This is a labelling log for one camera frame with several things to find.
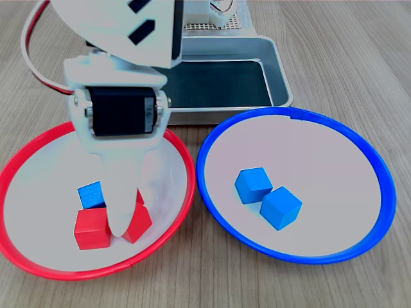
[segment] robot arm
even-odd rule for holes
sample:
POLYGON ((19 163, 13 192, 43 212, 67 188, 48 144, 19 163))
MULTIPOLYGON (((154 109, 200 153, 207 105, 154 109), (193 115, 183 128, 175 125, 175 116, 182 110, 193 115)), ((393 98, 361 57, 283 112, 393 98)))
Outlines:
POLYGON ((23 56, 34 75, 68 95, 71 121, 85 151, 101 158, 101 188, 109 225, 122 236, 136 207, 144 154, 161 142, 170 119, 167 78, 152 67, 181 62, 183 24, 223 26, 236 11, 207 0, 51 0, 62 20, 91 45, 87 56, 64 61, 67 86, 43 77, 30 62, 31 31, 49 1, 24 27, 23 56))

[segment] cube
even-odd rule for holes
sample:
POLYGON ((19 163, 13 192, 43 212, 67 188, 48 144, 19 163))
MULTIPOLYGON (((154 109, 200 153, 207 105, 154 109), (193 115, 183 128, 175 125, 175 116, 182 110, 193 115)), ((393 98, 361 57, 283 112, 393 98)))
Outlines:
POLYGON ((131 224, 123 234, 123 238, 134 244, 152 224, 153 222, 147 208, 142 203, 137 202, 131 224))
POLYGON ((144 205, 143 197, 141 196, 140 190, 137 190, 137 203, 144 205))
POLYGON ((263 201, 272 190, 272 184, 264 168, 241 170, 235 187, 243 204, 263 201))
POLYGON ((111 231, 106 208, 79 210, 74 236, 80 250, 109 247, 111 231))
POLYGON ((83 208, 85 210, 105 207, 100 182, 86 185, 84 187, 79 188, 77 191, 80 196, 80 200, 82 201, 83 208))
POLYGON ((280 187, 266 195, 260 214, 278 231, 297 219, 302 206, 287 188, 280 187))

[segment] red cube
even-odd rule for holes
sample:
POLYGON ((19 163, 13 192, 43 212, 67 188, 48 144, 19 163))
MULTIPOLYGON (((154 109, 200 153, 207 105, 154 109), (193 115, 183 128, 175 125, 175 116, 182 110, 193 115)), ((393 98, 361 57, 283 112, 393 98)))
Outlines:
POLYGON ((131 224, 124 233, 123 238, 134 244, 152 224, 153 221, 147 208, 142 203, 137 202, 131 224))
POLYGON ((111 230, 106 208, 79 210, 74 236, 80 250, 109 247, 111 230))
POLYGON ((144 200, 143 200, 143 197, 141 196, 140 190, 137 190, 137 203, 144 205, 144 200))

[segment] wire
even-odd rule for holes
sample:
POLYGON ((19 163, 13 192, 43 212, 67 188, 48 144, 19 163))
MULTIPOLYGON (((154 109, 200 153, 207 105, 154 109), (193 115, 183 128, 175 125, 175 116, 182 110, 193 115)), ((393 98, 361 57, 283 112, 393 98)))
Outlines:
POLYGON ((214 3, 210 3, 210 5, 211 5, 213 8, 215 8, 216 10, 218 10, 219 12, 227 13, 227 12, 231 9, 231 7, 232 7, 232 5, 233 5, 233 2, 234 2, 234 0, 231 0, 229 7, 228 7, 227 9, 225 9, 224 11, 223 11, 221 8, 217 7, 214 3))
POLYGON ((46 77, 41 75, 38 70, 34 67, 33 63, 30 60, 29 54, 29 46, 30 46, 30 38, 31 34, 33 33, 33 29, 40 19, 41 14, 46 9, 47 5, 50 3, 50 0, 42 0, 39 1, 34 9, 31 11, 30 16, 28 17, 26 24, 23 27, 23 31, 21 34, 21 51, 23 53, 24 61, 26 62, 27 66, 30 68, 33 75, 44 85, 47 87, 65 95, 72 95, 74 92, 70 90, 68 87, 64 85, 60 85, 55 83, 51 80, 48 80, 46 77))

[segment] wood grain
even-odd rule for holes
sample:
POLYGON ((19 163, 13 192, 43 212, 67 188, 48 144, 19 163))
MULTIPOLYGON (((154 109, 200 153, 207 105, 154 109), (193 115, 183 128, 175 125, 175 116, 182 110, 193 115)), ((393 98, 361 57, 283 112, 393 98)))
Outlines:
MULTIPOLYGON (((65 97, 43 87, 19 39, 33 1, 0 1, 0 167, 40 133, 69 120, 65 97)), ((273 38, 294 106, 363 135, 385 159, 398 211, 384 240, 354 260, 301 266, 239 243, 197 191, 180 230, 133 268, 85 282, 26 274, 0 256, 0 307, 411 307, 411 3, 252 1, 259 34, 273 38)), ((33 62, 63 82, 62 61, 83 40, 48 8, 31 44, 33 62)), ((211 128, 173 128, 196 159, 211 128)))

